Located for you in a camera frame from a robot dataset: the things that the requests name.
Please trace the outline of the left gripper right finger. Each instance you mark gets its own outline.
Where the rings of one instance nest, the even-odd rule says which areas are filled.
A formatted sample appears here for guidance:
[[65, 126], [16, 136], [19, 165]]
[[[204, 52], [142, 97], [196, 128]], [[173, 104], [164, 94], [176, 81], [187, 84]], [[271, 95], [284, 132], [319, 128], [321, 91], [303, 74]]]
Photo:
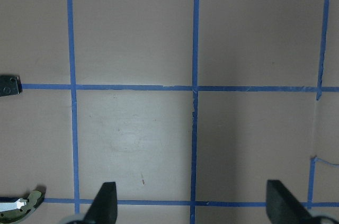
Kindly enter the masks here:
[[266, 215], [271, 223], [307, 223], [312, 215], [280, 180], [267, 180]]

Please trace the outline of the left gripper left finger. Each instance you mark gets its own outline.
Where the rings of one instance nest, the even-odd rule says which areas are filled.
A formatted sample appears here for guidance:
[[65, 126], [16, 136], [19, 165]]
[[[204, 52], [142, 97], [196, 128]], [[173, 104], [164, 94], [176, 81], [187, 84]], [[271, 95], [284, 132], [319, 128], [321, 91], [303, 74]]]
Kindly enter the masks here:
[[117, 188], [115, 182], [105, 182], [88, 209], [83, 223], [115, 224], [118, 216]]

